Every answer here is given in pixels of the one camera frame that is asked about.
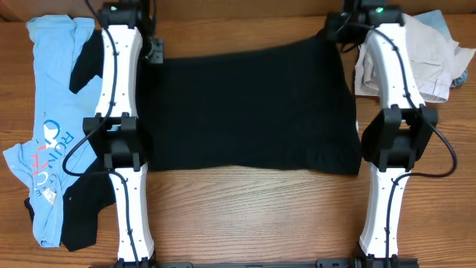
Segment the black t-shirt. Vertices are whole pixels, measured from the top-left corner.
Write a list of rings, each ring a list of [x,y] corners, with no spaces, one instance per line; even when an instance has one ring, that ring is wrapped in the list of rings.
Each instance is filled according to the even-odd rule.
[[[360,169],[356,102],[335,44],[321,34],[265,50],[143,65],[137,106],[156,171]]]

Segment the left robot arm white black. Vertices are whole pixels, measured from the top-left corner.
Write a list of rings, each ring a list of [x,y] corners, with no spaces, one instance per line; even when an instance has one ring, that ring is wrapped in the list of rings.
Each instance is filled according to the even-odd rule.
[[[103,84],[83,131],[112,184],[118,215],[116,267],[156,267],[146,198],[152,142],[136,107],[138,65],[155,45],[151,1],[105,3],[98,11],[103,39]]]

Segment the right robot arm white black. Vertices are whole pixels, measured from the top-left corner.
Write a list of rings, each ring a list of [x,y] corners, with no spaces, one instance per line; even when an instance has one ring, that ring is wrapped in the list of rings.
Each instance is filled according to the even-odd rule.
[[[324,267],[417,267],[398,256],[397,230],[405,186],[438,122],[414,80],[408,58],[402,11],[385,1],[345,0],[340,13],[329,13],[327,39],[363,45],[373,61],[381,110],[361,137],[370,167],[370,196],[364,230],[354,256],[326,259]]]

